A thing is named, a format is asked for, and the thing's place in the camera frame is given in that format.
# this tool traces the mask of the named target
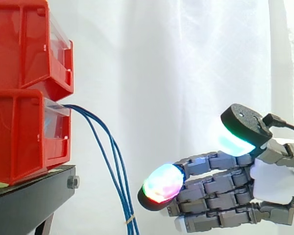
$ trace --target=multicolored led light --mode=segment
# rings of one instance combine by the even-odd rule
[[[156,169],[144,182],[144,194],[156,203],[164,203],[180,192],[184,174],[172,164],[164,164]]]

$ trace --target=black table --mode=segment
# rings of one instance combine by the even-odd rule
[[[74,165],[62,165],[43,177],[0,188],[0,235],[48,235],[53,213],[78,187]]]

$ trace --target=white curtain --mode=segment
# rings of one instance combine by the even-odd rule
[[[283,1],[274,2],[283,7]],[[276,97],[284,100],[279,89],[290,101],[293,97],[288,83],[277,85],[271,77],[274,15],[265,0],[49,3],[74,42],[75,93],[62,103],[84,106],[110,127],[126,162],[142,235],[179,234],[172,218],[144,210],[136,193],[163,163],[217,150],[212,121],[230,104],[261,114],[275,111],[293,122],[287,115],[293,105],[275,103]],[[283,58],[289,51],[277,53]],[[126,234],[120,201],[89,126],[77,114],[72,126],[71,163],[81,186],[56,212],[52,235]],[[107,139],[104,143],[108,149]],[[277,232],[276,225],[262,222],[205,234]]]

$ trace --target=blue wire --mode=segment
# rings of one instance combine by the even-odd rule
[[[98,135],[97,135],[97,133],[96,133],[96,131],[95,131],[95,128],[94,128],[93,124],[91,123],[91,121],[89,120],[89,118],[86,116],[86,114],[85,114],[83,111],[78,111],[78,110],[76,110],[76,111],[77,111],[78,113],[80,113],[81,115],[83,115],[83,116],[86,118],[86,120],[88,121],[88,123],[89,123],[89,125],[90,125],[90,127],[91,127],[91,129],[92,129],[92,131],[93,131],[93,133],[94,133],[94,135],[95,135],[95,138],[96,138],[96,140],[97,140],[97,143],[98,143],[98,145],[99,145],[99,147],[100,147],[100,149],[101,149],[101,152],[102,152],[102,154],[103,154],[103,157],[104,157],[104,159],[105,159],[105,161],[106,161],[106,164],[107,164],[107,166],[108,166],[108,169],[109,169],[109,171],[110,171],[110,175],[111,175],[111,177],[112,177],[113,183],[114,183],[114,185],[115,185],[115,187],[116,187],[116,189],[117,189],[117,191],[118,191],[118,194],[119,194],[119,197],[120,197],[120,200],[121,200],[121,203],[122,203],[122,207],[123,207],[123,211],[124,211],[125,219],[128,220],[128,219],[131,217],[130,212],[128,211],[128,208],[127,208],[127,205],[126,205],[126,203],[125,203],[125,200],[124,200],[123,194],[122,194],[121,191],[120,191],[120,188],[119,188],[119,186],[118,186],[118,183],[117,183],[117,181],[116,181],[116,179],[115,179],[115,176],[114,176],[114,173],[113,173],[113,171],[112,171],[111,165],[110,165],[110,163],[109,163],[109,161],[108,161],[108,158],[107,158],[107,156],[106,156],[106,153],[105,153],[105,151],[104,151],[104,148],[103,148],[103,146],[102,146],[102,143],[101,143],[101,141],[100,141],[100,139],[99,139],[99,137],[98,137]],[[133,228],[131,228],[130,224],[127,224],[127,229],[128,229],[127,234],[128,234],[128,235],[133,235]]]
[[[127,216],[129,219],[131,215],[134,214],[134,209],[133,209],[133,205],[132,205],[132,201],[131,201],[131,196],[130,196],[130,191],[129,191],[129,186],[128,186],[128,179],[127,179],[127,174],[126,174],[126,170],[125,170],[125,164],[124,164],[124,161],[123,161],[123,158],[122,158],[122,155],[121,155],[121,152],[120,152],[120,149],[116,143],[116,141],[113,139],[108,127],[103,123],[103,121],[98,118],[96,115],[92,114],[91,112],[89,112],[88,110],[85,110],[77,105],[65,105],[65,107],[67,108],[72,108],[74,110],[76,110],[77,112],[79,112],[80,114],[82,114],[84,117],[85,115],[89,116],[90,118],[92,118],[93,120],[95,120],[98,124],[100,124],[100,126],[106,131],[106,133],[108,134],[109,138],[110,138],[110,142],[111,142],[111,147],[112,147],[112,150],[113,150],[113,154],[114,154],[114,157],[115,157],[115,162],[116,162],[116,168],[117,168],[117,171],[118,171],[118,178],[119,178],[119,182],[121,184],[121,191],[122,191],[122,194],[124,196],[124,201],[127,202],[126,200],[126,195],[125,195],[125,192],[124,192],[124,189],[123,189],[123,185],[122,185],[122,179],[121,179],[121,176],[120,176],[120,170],[119,170],[119,166],[118,166],[118,160],[116,159],[116,153],[115,153],[115,149],[114,147],[116,148],[117,150],[117,153],[118,153],[118,156],[119,156],[119,159],[120,159],[120,162],[121,162],[121,165],[122,165],[122,169],[123,169],[123,176],[124,176],[124,181],[125,181],[125,187],[126,187],[126,194],[127,194],[127,197],[128,197],[128,200],[129,200],[129,207],[128,208],[128,204],[126,204],[126,208],[127,208],[127,213],[126,214],[130,214],[129,216]],[[135,231],[136,231],[136,234],[139,235],[139,230],[138,230],[138,226],[137,226],[137,221],[136,219],[134,218],[133,219],[133,223],[134,223],[134,227],[135,227]],[[133,232],[133,225],[132,223],[130,222],[130,231]]]
[[[91,113],[90,111],[80,107],[80,106],[77,106],[77,105],[67,105],[67,107],[73,107],[75,109],[78,109],[80,111],[83,111],[84,113],[86,113],[90,118],[92,118],[93,120],[95,120],[97,123],[99,123],[100,126],[102,126],[102,128],[106,131],[106,133],[108,134],[109,138],[110,138],[110,141],[111,141],[111,147],[113,149],[113,153],[115,154],[115,151],[114,151],[114,146],[117,150],[117,153],[118,153],[118,156],[119,156],[119,159],[120,159],[120,162],[121,162],[121,166],[122,166],[122,170],[123,170],[123,177],[124,177],[124,181],[125,181],[125,188],[126,188],[126,194],[127,194],[127,198],[128,198],[128,201],[129,201],[129,206],[130,206],[130,212],[131,212],[131,215],[134,214],[134,209],[133,209],[133,204],[132,204],[132,200],[131,200],[131,196],[130,196],[130,190],[129,190],[129,186],[128,186],[128,179],[127,179],[127,173],[126,173],[126,169],[125,169],[125,164],[124,164],[124,161],[123,161],[123,157],[121,155],[121,151],[117,145],[117,143],[115,142],[115,140],[113,139],[108,127],[104,124],[104,122],[98,118],[95,114]],[[138,230],[138,225],[137,225],[137,221],[136,219],[134,218],[133,219],[133,223],[134,223],[134,227],[135,227],[135,231],[136,231],[136,234],[139,235],[139,230]]]

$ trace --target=stacked red bins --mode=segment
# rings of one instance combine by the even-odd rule
[[[73,44],[46,0],[0,0],[0,182],[70,160]]]

